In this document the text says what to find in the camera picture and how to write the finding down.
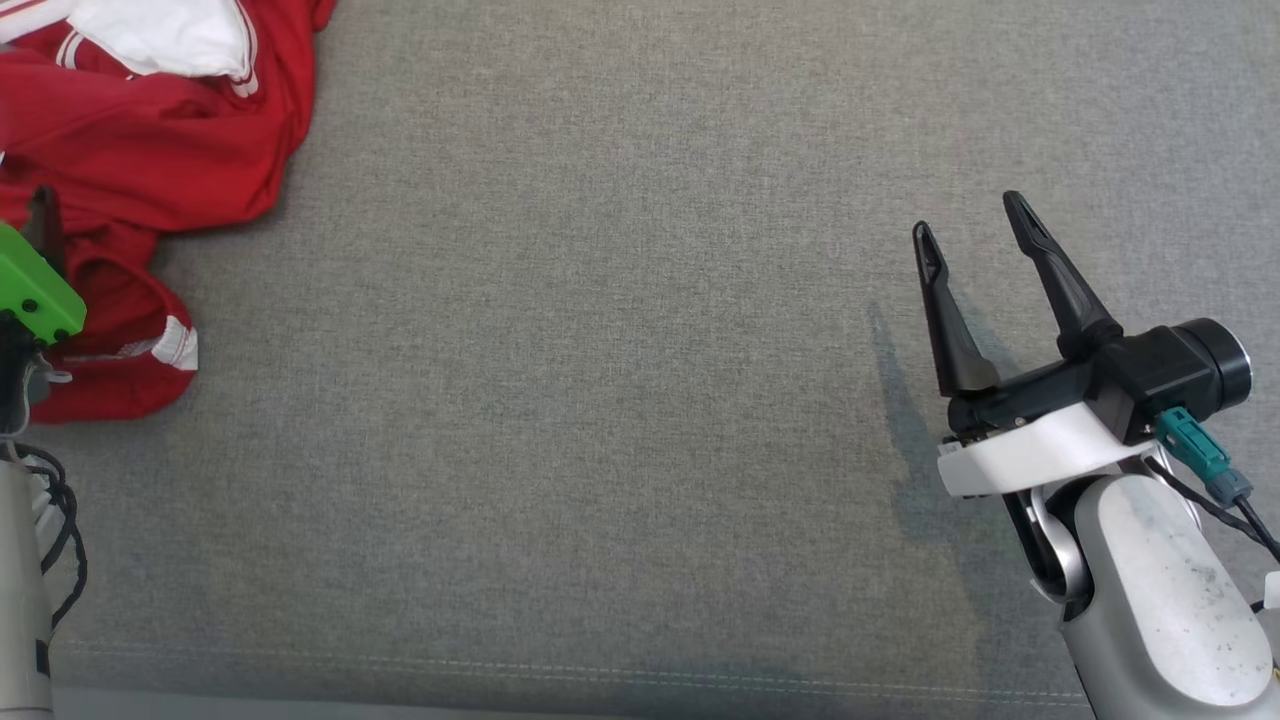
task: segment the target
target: black cable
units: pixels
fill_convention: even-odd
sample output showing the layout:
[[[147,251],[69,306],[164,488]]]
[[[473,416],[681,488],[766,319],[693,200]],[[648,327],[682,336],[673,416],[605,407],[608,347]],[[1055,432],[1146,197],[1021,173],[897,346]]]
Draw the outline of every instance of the black cable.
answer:
[[[63,527],[58,530],[58,537],[54,538],[54,544],[49,546],[49,552],[45,557],[40,560],[40,573],[49,573],[58,559],[63,556],[63,548],[67,547],[67,541],[72,537],[72,530],[76,529],[76,512],[78,510],[76,503],[76,493],[67,486],[55,488],[49,488],[50,503],[56,506],[63,511]]]
[[[1202,510],[1212,515],[1217,521],[1222,523],[1224,525],[1233,528],[1235,530],[1240,530],[1251,541],[1266,547],[1266,543],[1262,542],[1262,538],[1258,537],[1258,533],[1254,532],[1254,529],[1249,525],[1249,523],[1245,523],[1244,520],[1240,520],[1235,515],[1231,515],[1226,510],[1219,507],[1217,503],[1213,502],[1212,500],[1204,497],[1203,495],[1188,487],[1187,483],[1178,479],[1178,475],[1172,474],[1167,468],[1157,462],[1155,457],[1147,457],[1144,462],[1156,474],[1164,478],[1165,482],[1169,483],[1169,487],[1174,488],[1178,492],[1178,495],[1194,502]]]
[[[1266,523],[1262,521],[1262,518],[1258,518],[1257,511],[1253,510],[1252,505],[1249,505],[1249,500],[1240,497],[1235,501],[1235,506],[1240,509],[1240,515],[1244,515],[1244,519],[1249,521],[1253,530],[1258,533],[1262,547],[1271,552],[1271,556],[1276,559],[1276,562],[1280,562],[1280,543],[1276,542],[1276,538],[1271,537],[1271,532],[1267,530]]]
[[[84,555],[84,541],[81,538],[79,528],[76,525],[72,525],[72,539],[76,541],[76,585],[72,587],[72,592],[67,596],[67,600],[54,611],[52,630],[58,629],[58,624],[70,612],[72,606],[84,593],[84,585],[88,584],[88,556]]]
[[[10,460],[22,464],[31,473],[42,475],[49,482],[49,488],[46,489],[49,502],[63,512],[63,527],[59,529],[58,537],[54,539],[54,544],[50,546],[49,552],[41,559],[40,571],[47,573],[58,562],[67,543],[76,543],[76,584],[61,605],[58,606],[58,610],[54,611],[51,628],[56,629],[63,618],[70,612],[76,601],[84,593],[84,587],[88,584],[88,556],[84,552],[84,541],[81,537],[79,527],[76,524],[79,503],[76,501],[76,493],[67,484],[67,469],[63,468],[63,464],[56,457],[31,445],[14,443],[13,448],[17,451],[18,457],[12,457]],[[23,457],[37,457],[49,465],[49,468],[26,465],[22,462]]]

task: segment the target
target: stitching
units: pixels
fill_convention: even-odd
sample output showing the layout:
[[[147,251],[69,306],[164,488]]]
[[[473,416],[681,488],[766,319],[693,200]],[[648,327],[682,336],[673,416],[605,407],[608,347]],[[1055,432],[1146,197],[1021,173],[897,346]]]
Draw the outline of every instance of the stitching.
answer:
[[[73,648],[70,650],[73,655],[109,655],[109,656],[124,656],[124,657],[156,657],[156,653],[151,652],[128,652],[128,651],[114,651],[114,650],[83,650]],[[248,655],[239,652],[227,652],[227,655]],[[178,655],[168,653],[165,657],[179,659],[179,660],[204,660],[196,655]],[[288,657],[276,657],[276,664],[292,665],[297,667],[315,667],[315,669],[351,669],[361,666],[358,662],[351,661],[333,661],[333,662],[307,662],[302,660],[291,660]],[[819,689],[801,689],[801,688],[771,688],[763,685],[724,685],[724,684],[712,684],[712,683],[689,683],[677,680],[648,680],[644,678],[593,678],[593,676],[579,676],[579,675],[548,675],[548,674],[534,674],[534,673],[498,673],[493,670],[439,670],[433,667],[381,667],[392,673],[410,674],[410,675],[453,675],[453,676],[466,676],[466,678],[511,678],[521,680],[554,680],[554,682],[582,682],[589,683],[625,683],[635,685],[666,685],[666,687],[681,687],[681,688],[707,688],[714,691],[748,691],[748,692],[765,692],[765,693],[783,693],[783,694],[817,694],[817,696],[842,696],[842,697],[881,697],[881,698],[897,698],[897,700],[932,700],[940,702],[982,702],[982,703],[995,703],[995,705],[1036,705],[1036,706],[1048,706],[1048,707],[1089,707],[1084,702],[1053,702],[1043,700],[1024,700],[1024,698],[989,698],[989,697],[959,697],[959,696],[940,696],[940,694],[905,694],[905,693],[883,693],[883,692],[865,692],[865,691],[819,691]],[[884,687],[891,688],[892,685],[870,685],[870,687]]]
[[[413,657],[384,657],[376,655],[348,655],[338,656],[329,653],[312,653],[312,652],[297,652],[288,650],[220,650],[220,648],[193,648],[193,647],[165,647],[147,643],[124,643],[124,642],[84,642],[84,641],[61,641],[59,646],[77,646],[72,648],[70,652],[81,655],[119,655],[119,656],[136,656],[136,657],[151,657],[151,656],[165,656],[165,657],[186,657],[188,660],[201,660],[209,655],[228,655],[228,656],[262,656],[262,657],[276,657],[282,661],[287,661],[291,665],[302,666],[351,666],[360,664],[371,665],[388,665],[389,669],[402,671],[402,673],[422,673],[422,674],[470,674],[470,675],[488,675],[488,676],[520,676],[531,679],[567,679],[567,680],[589,680],[589,682],[618,682],[618,683],[637,683],[637,684],[668,684],[668,685],[687,685],[687,687],[705,687],[705,688],[721,688],[721,689],[759,689],[759,691],[778,691],[778,692],[796,692],[796,693],[826,693],[826,694],[841,694],[841,691],[819,691],[819,689],[801,689],[801,688],[768,688],[768,687],[749,687],[749,685],[803,685],[804,688],[820,688],[820,687],[838,687],[838,688],[872,688],[872,689],[888,689],[888,691],[906,691],[914,693],[934,693],[934,694],[977,694],[977,696],[1009,696],[1009,697],[1034,697],[1034,698],[1084,698],[1082,693],[1052,693],[1052,692],[1030,692],[1030,691],[983,691],[975,688],[951,688],[951,687],[937,687],[937,685],[902,685],[902,684],[883,684],[883,683],[849,683],[837,680],[795,680],[786,678],[760,678],[750,675],[708,675],[700,673],[671,673],[659,670],[623,670],[617,667],[588,667],[588,666],[575,666],[575,665],[535,665],[535,664],[516,664],[516,662],[475,662],[468,660],[425,660]],[[127,652],[119,650],[93,650],[93,648],[137,648],[136,651]],[[305,660],[323,660],[326,662],[306,662]],[[397,669],[394,666],[419,666],[419,669]],[[461,670],[433,670],[431,666],[440,667],[468,667],[472,669],[470,673]],[[520,671],[534,671],[543,675],[515,675],[506,673],[507,670],[520,670]],[[547,673],[590,673],[598,675],[616,675],[617,678],[604,676],[553,676],[545,675]],[[645,678],[680,678],[682,680],[649,680]],[[714,684],[705,683],[687,683],[685,680],[712,680]],[[723,683],[737,683],[732,685],[726,685]],[[847,694],[876,694],[876,693],[847,693]],[[969,700],[975,702],[1009,702],[1009,703],[1032,703],[1032,705],[1055,705],[1047,703],[1044,701],[1028,701],[1028,700],[996,700],[996,698],[966,698],[956,697],[947,700]],[[1074,707],[1088,707],[1087,703],[1066,702],[1056,705],[1068,705]]]

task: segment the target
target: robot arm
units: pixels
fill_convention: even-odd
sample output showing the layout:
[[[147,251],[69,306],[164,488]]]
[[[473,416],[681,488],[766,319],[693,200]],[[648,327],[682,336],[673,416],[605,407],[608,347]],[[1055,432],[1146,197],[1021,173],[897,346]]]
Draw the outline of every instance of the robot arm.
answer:
[[[12,441],[26,429],[32,392],[49,370],[41,352],[84,324],[84,302],[61,273],[58,196],[41,187],[23,232],[0,224],[0,720],[52,719],[49,643],[86,580],[76,496],[61,466]],[[56,527],[50,519],[59,514]],[[40,528],[56,533],[44,553]],[[76,588],[55,610],[44,574],[68,542],[76,546]]]
[[[933,232],[915,227],[938,387],[951,398],[955,437],[938,459],[947,492],[1002,497],[1033,585],[1062,606],[1100,720],[1280,717],[1267,637],[1196,510],[1162,479],[1169,447],[1215,500],[1257,520],[1248,483],[1198,424],[1248,397],[1248,355],[1208,319],[1125,336],[1027,201],[1007,192],[1005,210],[1044,284],[1062,360],[1001,380],[951,297]]]

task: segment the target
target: white fabric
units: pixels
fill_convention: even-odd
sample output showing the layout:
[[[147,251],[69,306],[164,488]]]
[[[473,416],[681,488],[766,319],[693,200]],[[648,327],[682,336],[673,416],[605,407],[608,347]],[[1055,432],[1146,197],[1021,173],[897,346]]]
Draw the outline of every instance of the white fabric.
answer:
[[[196,328],[188,328],[182,320],[169,315],[165,320],[164,334],[160,336],[151,347],[151,355],[165,365],[172,365],[179,370],[196,372],[198,342]]]
[[[78,0],[3,0],[0,1],[0,42],[65,19]]]
[[[79,0],[67,22],[138,74],[250,77],[236,0]]]
[[[248,29],[248,72],[241,76],[232,76],[232,91],[241,97],[250,97],[257,92],[257,31],[253,29],[253,20],[244,12],[244,4],[241,0],[236,0],[236,6],[239,8],[241,15],[244,18],[244,27]]]

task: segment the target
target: couch seam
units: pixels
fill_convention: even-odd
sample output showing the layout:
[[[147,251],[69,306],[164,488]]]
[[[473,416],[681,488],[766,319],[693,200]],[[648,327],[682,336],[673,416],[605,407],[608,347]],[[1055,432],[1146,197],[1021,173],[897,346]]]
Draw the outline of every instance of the couch seam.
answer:
[[[586,680],[594,683],[630,683],[630,684],[653,684],[653,685],[700,687],[700,688],[716,688],[716,689],[750,689],[760,692],[792,692],[803,694],[854,694],[854,696],[883,696],[883,697],[913,697],[913,698],[920,697],[925,700],[957,700],[969,702],[992,702],[992,703],[1007,703],[1007,705],[1051,705],[1051,706],[1056,705],[1056,706],[1070,706],[1070,707],[1088,707],[1088,705],[1083,702],[1052,702],[1046,700],[1030,700],[1030,698],[1083,700],[1084,696],[1080,693],[1052,693],[1052,692],[1033,692],[1033,691],[983,691],[977,688],[951,688],[951,687],[934,687],[934,685],[851,683],[851,682],[838,682],[838,680],[797,680],[787,678],[762,678],[750,675],[710,675],[699,673],[623,670],[616,667],[589,667],[589,666],[573,666],[573,665],[476,662],[467,660],[425,660],[425,659],[411,659],[411,657],[383,657],[371,655],[340,656],[330,653],[311,653],[311,652],[284,651],[284,650],[192,648],[192,647],[155,646],[147,643],[93,643],[83,641],[61,641],[56,643],[55,650],[56,647],[67,647],[67,646],[73,646],[68,648],[68,652],[74,655],[104,655],[104,656],[155,657],[155,659],[175,657],[187,660],[206,660],[212,656],[232,656],[242,659],[262,657],[262,659],[275,659],[278,664],[288,664],[305,667],[383,666],[385,670],[392,670],[397,673],[419,673],[419,674],[435,674],[435,675],[470,675],[470,676],[493,676],[493,678],[507,676],[507,678],[538,679],[538,680]],[[125,648],[125,650],[113,650],[113,648]],[[463,667],[467,670],[447,670],[445,667]],[[508,670],[532,671],[532,674],[508,673]],[[548,673],[579,673],[580,675],[553,675]],[[603,676],[591,676],[590,674],[596,674]],[[684,680],[650,679],[650,678],[681,678]],[[689,680],[712,680],[712,682],[694,683]],[[799,687],[771,688],[768,687],[771,684],[799,685]],[[823,687],[868,688],[876,691],[897,691],[897,692],[915,693],[915,694],[895,696],[883,692],[868,693],[868,692],[819,689]],[[966,694],[1007,696],[1007,697],[1004,698],[964,697]],[[946,696],[946,697],[929,697],[929,696]]]

